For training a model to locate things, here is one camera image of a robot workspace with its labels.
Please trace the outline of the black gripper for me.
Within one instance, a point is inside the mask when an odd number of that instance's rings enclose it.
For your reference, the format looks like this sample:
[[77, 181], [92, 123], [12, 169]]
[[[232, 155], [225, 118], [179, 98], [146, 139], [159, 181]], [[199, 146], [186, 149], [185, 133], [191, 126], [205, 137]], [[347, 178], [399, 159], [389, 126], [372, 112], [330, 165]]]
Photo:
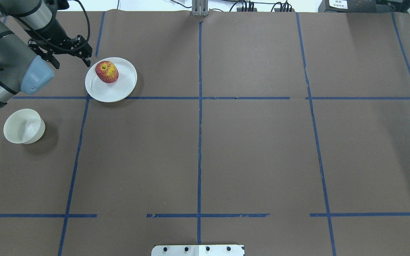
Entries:
[[59, 42], [44, 42], [29, 39], [28, 47], [36, 54], [47, 54], [47, 62], [55, 69], [60, 68], [60, 63], [54, 54], [68, 54], [81, 58], [84, 64], [89, 68], [91, 66], [92, 47], [88, 41], [79, 34], [74, 38], [61, 39]]

